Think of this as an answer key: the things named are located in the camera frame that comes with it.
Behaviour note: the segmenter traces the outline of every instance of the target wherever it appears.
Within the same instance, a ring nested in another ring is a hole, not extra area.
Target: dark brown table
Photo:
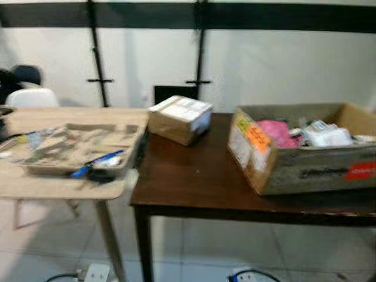
[[[227,150],[230,114],[213,114],[190,147],[151,135],[130,204],[144,282],[153,281],[151,216],[376,226],[376,189],[261,197]]]

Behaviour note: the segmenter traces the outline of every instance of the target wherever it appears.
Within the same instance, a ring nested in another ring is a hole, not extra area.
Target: beige table
[[[10,134],[55,128],[65,123],[108,123],[116,124],[119,128],[124,128],[126,124],[133,124],[140,126],[144,132],[147,125],[147,112],[141,109],[124,108],[27,108],[18,109],[6,119]],[[136,146],[130,148],[132,155],[136,154],[136,149]],[[3,159],[0,160],[0,180],[0,197],[3,198],[93,200],[114,271],[119,282],[126,281],[107,206],[107,200],[115,199],[123,193],[125,188],[123,179],[99,186],[88,180],[41,177],[28,174],[20,165]]]

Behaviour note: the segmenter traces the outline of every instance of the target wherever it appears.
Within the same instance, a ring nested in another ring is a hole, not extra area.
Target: blue pen
[[[96,163],[96,162],[100,162],[101,160],[108,160],[108,159],[111,159],[112,157],[115,157],[116,155],[118,154],[121,154],[123,153],[124,150],[118,150],[118,151],[115,151],[115,152],[112,152],[112,153],[109,153],[109,154],[106,154],[102,157],[99,157],[97,159],[93,159],[87,163],[85,163],[85,165],[77,170],[76,172],[73,172],[70,176],[72,178],[76,178],[76,179],[80,179],[82,178],[88,171],[89,169]]]

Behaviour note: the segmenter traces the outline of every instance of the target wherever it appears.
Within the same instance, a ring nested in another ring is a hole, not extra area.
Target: cable
[[[264,276],[266,276],[266,277],[272,279],[272,280],[275,281],[275,282],[281,282],[278,278],[272,276],[271,274],[268,274],[268,273],[262,272],[262,271],[260,271],[260,270],[253,270],[253,269],[239,271],[238,273],[236,273],[236,274],[234,274],[234,275],[228,276],[229,282],[238,282],[239,280],[237,279],[237,276],[239,276],[239,275],[241,275],[241,274],[244,274],[244,273],[249,273],[249,272],[264,275]]]
[[[60,279],[60,278],[64,278],[64,277],[77,278],[78,276],[77,276],[76,273],[58,274],[58,275],[55,275],[55,276],[48,278],[45,282],[51,282],[52,280],[56,280],[56,279]]]

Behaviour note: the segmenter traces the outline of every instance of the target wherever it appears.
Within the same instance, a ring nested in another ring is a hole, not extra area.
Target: tabletop
[[[376,225],[376,189],[280,196],[253,192],[226,143],[230,114],[184,147],[151,135],[131,205],[186,217],[327,225]]]
[[[125,108],[22,108],[6,116],[10,134],[55,128],[65,123],[147,125],[147,111]],[[27,173],[20,165],[0,160],[0,197],[15,199],[115,199],[125,187],[124,180],[98,185],[88,180],[40,176]]]

